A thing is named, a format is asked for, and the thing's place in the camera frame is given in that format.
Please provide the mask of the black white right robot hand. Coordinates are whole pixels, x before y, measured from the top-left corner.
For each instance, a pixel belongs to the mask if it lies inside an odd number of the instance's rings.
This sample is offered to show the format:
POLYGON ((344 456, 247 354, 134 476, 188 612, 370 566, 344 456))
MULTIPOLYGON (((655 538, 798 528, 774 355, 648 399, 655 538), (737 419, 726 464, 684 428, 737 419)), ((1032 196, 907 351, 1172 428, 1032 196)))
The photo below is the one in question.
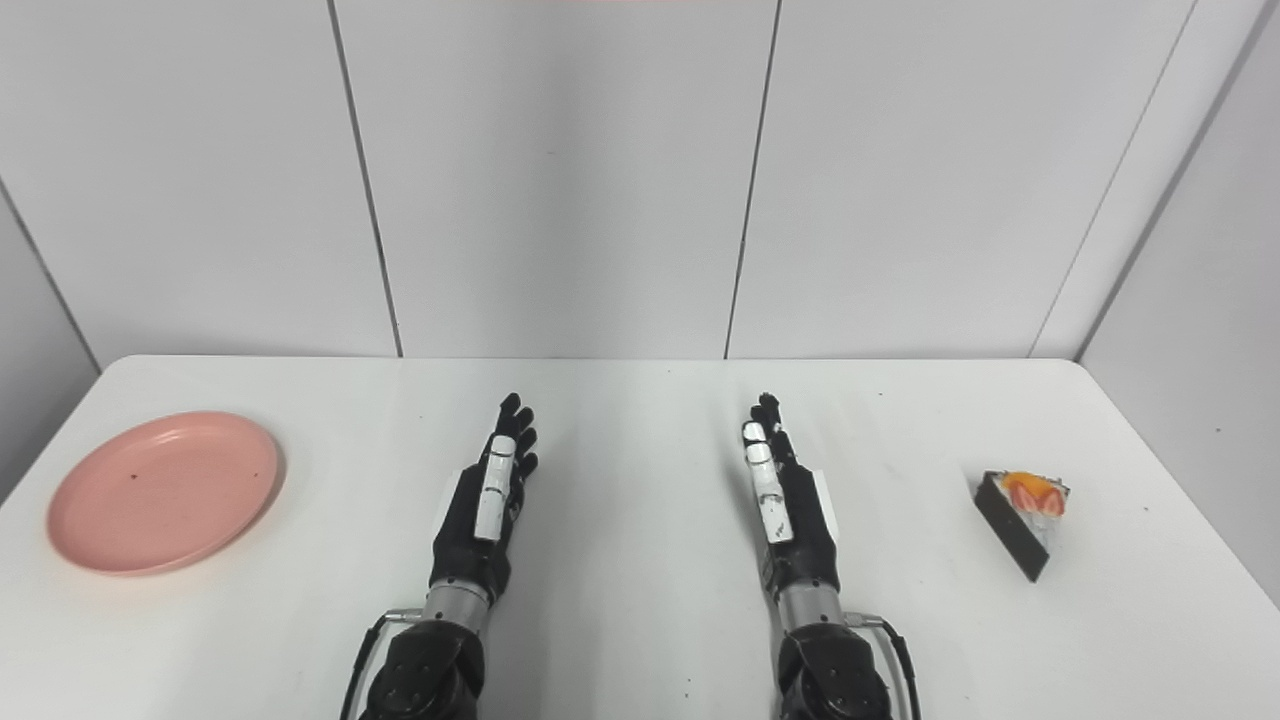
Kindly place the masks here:
POLYGON ((773 598, 796 584, 840 591, 836 542, 817 477, 797 460, 772 393, 750 407, 742 450, 765 536, 765 589, 773 598))

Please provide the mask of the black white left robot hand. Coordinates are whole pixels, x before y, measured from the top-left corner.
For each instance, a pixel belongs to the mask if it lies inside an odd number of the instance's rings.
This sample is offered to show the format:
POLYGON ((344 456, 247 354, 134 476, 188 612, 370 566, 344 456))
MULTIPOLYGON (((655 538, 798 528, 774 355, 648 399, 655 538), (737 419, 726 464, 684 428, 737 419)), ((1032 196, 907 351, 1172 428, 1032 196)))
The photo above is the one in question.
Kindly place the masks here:
POLYGON ((511 577, 509 542, 538 468, 535 413, 520 395, 499 406, 494 430, 476 462, 465 468, 433 541, 430 580, 476 585, 495 603, 511 577))

